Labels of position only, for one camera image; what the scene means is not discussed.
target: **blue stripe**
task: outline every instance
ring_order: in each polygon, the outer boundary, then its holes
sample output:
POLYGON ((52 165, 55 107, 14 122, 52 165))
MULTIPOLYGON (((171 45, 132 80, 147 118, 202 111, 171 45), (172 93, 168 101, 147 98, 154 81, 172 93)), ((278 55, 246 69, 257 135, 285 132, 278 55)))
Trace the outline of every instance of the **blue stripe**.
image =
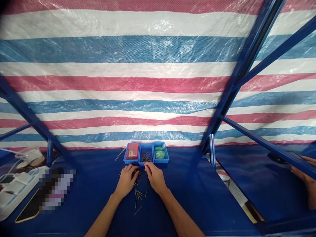
MULTIPOLYGON (((132 140, 201 140, 203 133, 190 133, 179 131, 136 131, 136 132, 111 132, 86 135, 59 135, 55 136, 61 143, 65 142, 103 142, 103 141, 120 141, 126 139, 132 140)), ((44 141, 39 134, 15 134, 4 140, 4 142, 16 141, 44 141)))
POLYGON ((0 40, 1 62, 197 63, 235 62, 240 37, 103 36, 0 40))
POLYGON ((265 92, 234 101, 231 107, 260 105, 316 104, 316 91, 265 92))
POLYGON ((18 114, 9 103, 0 103, 0 113, 18 114))
POLYGON ((28 105, 37 114, 78 112, 91 110, 147 111, 190 114, 213 109, 217 102, 163 101, 163 100, 65 100, 30 102, 28 105))
MULTIPOLYGON (((233 102, 231 107, 260 105, 316 104, 316 91, 309 92, 267 92, 233 102)), ((214 109, 216 102, 163 101, 163 100, 65 100, 29 102, 37 114, 78 112, 91 110, 123 110, 191 114, 214 109)))
MULTIPOLYGON (((292 128, 259 128, 256 130, 252 130, 258 136, 277 136, 281 134, 296 134, 296 135, 316 135, 316 127, 310 126, 297 126, 292 128)), ((226 130, 226 131, 218 131, 215 134, 215 139, 223 139, 227 137, 239 138, 245 136, 241 132, 236 129, 226 130)))
MULTIPOLYGON (((265 59, 291 35, 275 35, 267 37, 256 60, 265 59)), ((312 33, 287 51, 279 59, 316 58, 316 33, 312 33)))
MULTIPOLYGON (((296 126, 292 128, 259 128, 253 130, 259 136, 277 136, 280 134, 296 134, 296 135, 316 135, 316 127, 296 126)), ((202 139, 203 133, 191 133, 181 131, 135 131, 135 132, 110 132, 85 135, 58 135, 56 138, 61 142, 103 142, 103 141, 120 141, 120 140, 177 140, 177 141, 199 141, 202 139)), ((218 131, 215 135, 216 139, 227 137, 239 138, 244 136, 235 129, 218 131)), ((3 141, 44 141, 39 134, 15 134, 3 141)))

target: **red item in bin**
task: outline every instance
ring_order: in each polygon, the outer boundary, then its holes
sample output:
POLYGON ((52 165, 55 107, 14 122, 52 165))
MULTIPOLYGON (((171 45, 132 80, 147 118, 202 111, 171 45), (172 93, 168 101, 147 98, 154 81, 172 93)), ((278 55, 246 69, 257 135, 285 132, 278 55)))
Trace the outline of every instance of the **red item in bin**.
POLYGON ((127 160, 138 159, 138 147, 139 147, 139 143, 130 143, 128 145, 128 149, 126 152, 126 159, 127 160))

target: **white cup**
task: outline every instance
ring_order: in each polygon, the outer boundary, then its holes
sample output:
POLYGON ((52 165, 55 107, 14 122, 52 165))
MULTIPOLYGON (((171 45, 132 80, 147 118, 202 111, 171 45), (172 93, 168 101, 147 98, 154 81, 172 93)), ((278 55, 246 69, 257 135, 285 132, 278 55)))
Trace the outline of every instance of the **white cup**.
POLYGON ((27 147, 23 150, 20 150, 19 152, 21 154, 15 154, 15 158, 22 159, 28 164, 31 164, 31 162, 37 158, 43 157, 43 154, 40 152, 38 146, 27 147))

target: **forearm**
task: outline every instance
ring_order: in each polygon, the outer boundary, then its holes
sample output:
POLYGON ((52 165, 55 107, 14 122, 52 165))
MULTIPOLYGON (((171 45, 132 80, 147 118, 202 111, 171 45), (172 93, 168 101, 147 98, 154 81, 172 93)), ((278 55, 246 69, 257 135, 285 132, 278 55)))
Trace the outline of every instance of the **forearm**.
POLYGON ((160 195, 164 202, 169 215, 171 216, 172 222, 179 237, 184 236, 205 236, 191 217, 181 207, 178 201, 175 199, 170 189, 167 189, 163 194, 160 195))
POLYGON ((308 192, 308 207, 310 210, 316 210, 316 182, 306 183, 308 192))
POLYGON ((86 233, 85 237, 105 237, 111 221, 113 219, 114 213, 121 202, 122 198, 113 193, 102 212, 99 214, 98 218, 95 220, 93 225, 90 227, 89 231, 86 233))

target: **hand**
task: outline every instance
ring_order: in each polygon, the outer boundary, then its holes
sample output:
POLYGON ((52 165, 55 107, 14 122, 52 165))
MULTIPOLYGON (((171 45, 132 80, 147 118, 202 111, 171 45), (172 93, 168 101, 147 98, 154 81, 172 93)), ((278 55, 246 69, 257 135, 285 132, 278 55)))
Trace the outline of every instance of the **hand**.
MULTIPOLYGON (((309 164, 316 166, 316 160, 307 156, 302 156, 305 161, 307 161, 309 164)), ((294 166, 291 166, 291 172, 295 174, 297 177, 299 177, 306 185, 315 184, 316 180, 308 176, 307 174, 300 171, 298 168, 295 168, 294 166)))
POLYGON ((133 166, 129 164, 122 169, 118 185, 114 192, 114 194, 116 194, 119 198, 123 199, 123 197, 125 197, 132 190, 133 185, 138 177, 139 171, 135 172, 133 178, 132 174, 138 168, 139 166, 133 166))
POLYGON ((158 195, 164 194, 168 191, 165 183, 164 174, 161 169, 158 169, 153 163, 145 163, 145 171, 148 174, 150 185, 158 195))

